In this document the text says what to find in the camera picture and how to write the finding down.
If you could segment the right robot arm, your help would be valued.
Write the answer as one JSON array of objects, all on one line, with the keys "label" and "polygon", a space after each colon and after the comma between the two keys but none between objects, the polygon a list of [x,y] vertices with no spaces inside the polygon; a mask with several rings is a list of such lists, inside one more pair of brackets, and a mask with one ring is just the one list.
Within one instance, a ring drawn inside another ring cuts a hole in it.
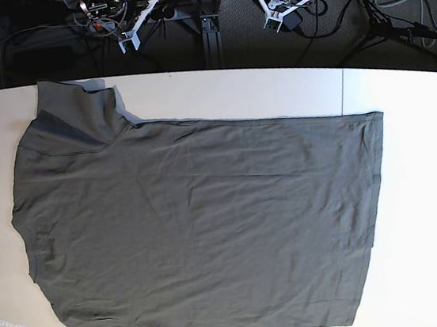
[{"label": "right robot arm", "polygon": [[100,38],[133,41],[158,0],[61,0],[72,10],[74,23]]}]

